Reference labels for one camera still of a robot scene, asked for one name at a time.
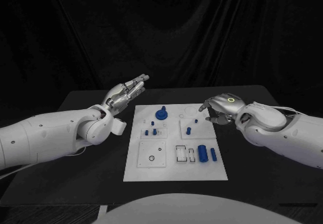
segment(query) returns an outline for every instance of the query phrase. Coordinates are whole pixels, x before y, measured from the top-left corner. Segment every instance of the black table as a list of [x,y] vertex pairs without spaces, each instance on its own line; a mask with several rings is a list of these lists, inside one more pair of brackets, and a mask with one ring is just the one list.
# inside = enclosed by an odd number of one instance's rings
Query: black table
[[[126,122],[122,136],[111,134],[105,142],[87,147],[82,155],[59,158],[20,171],[0,204],[123,204],[164,193],[219,196],[266,209],[279,203],[320,204],[323,170],[291,161],[265,147],[249,144],[235,124],[213,126],[227,181],[122,182],[134,106],[201,103],[206,98],[226,92],[239,96],[245,103],[256,101],[276,105],[259,85],[147,90],[116,115]],[[70,92],[59,111],[99,104],[105,93]]]

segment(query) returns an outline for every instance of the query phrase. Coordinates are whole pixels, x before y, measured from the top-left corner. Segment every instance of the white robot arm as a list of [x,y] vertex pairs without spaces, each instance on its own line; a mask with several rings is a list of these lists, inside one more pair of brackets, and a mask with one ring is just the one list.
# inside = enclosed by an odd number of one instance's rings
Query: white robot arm
[[139,75],[108,92],[102,104],[87,109],[40,114],[0,128],[0,169],[46,162],[100,144],[112,132],[121,135],[125,123],[113,118],[144,91]]
[[[236,129],[248,142],[265,146],[276,154],[301,164],[323,168],[323,119],[297,112],[288,107],[273,107],[253,102],[246,105],[230,93],[209,98],[198,108],[210,107],[216,118],[206,118],[219,125],[235,120]],[[284,115],[278,109],[292,111]]]

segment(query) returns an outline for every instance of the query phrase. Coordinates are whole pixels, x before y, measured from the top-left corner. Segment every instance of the black backdrop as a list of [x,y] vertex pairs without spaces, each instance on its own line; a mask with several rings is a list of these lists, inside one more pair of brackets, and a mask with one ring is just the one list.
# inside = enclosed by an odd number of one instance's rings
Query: black backdrop
[[0,4],[0,125],[141,73],[147,88],[263,85],[281,105],[323,116],[320,1]]

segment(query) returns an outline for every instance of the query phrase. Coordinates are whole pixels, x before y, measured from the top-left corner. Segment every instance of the white board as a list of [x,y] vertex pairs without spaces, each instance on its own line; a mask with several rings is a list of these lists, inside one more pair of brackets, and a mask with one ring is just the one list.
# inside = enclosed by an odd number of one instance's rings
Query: white board
[[[168,116],[157,120],[155,112],[161,106],[165,106]],[[227,180],[213,126],[204,121],[209,112],[198,112],[198,107],[200,104],[135,106],[123,182]],[[198,145],[206,146],[207,162],[198,160]],[[177,161],[175,146],[187,161]],[[210,148],[217,161],[211,160]]]

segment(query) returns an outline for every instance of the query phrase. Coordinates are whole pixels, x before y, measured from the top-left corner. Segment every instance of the blue knob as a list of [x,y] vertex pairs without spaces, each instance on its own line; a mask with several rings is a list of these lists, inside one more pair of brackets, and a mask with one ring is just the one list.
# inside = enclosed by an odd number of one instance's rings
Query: blue knob
[[217,159],[216,159],[216,154],[214,154],[214,150],[213,150],[213,148],[210,148],[210,154],[211,154],[211,159],[213,159],[213,161],[216,161]]
[[186,134],[190,134],[190,130],[191,130],[191,128],[190,128],[190,127],[187,127]]
[[167,111],[165,111],[165,107],[162,106],[162,107],[161,107],[161,110],[158,110],[158,111],[155,112],[155,118],[157,118],[158,120],[164,120],[164,119],[167,118],[167,116],[168,116],[168,114],[167,114]]
[[198,150],[200,162],[207,162],[209,161],[209,158],[207,158],[207,153],[206,153],[206,147],[204,147],[204,145],[197,146],[197,150]]

